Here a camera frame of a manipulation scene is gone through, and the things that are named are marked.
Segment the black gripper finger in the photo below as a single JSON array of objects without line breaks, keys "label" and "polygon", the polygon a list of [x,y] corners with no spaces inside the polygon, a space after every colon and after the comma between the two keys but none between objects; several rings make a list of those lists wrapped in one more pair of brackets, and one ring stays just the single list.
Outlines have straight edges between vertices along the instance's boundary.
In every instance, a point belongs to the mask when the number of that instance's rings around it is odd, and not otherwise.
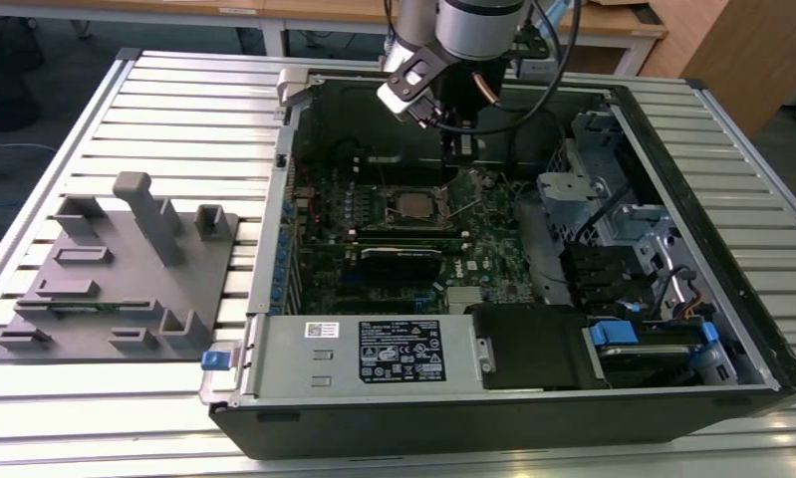
[{"label": "black gripper finger", "polygon": [[443,166],[462,167],[480,159],[482,147],[471,134],[442,131]]}]

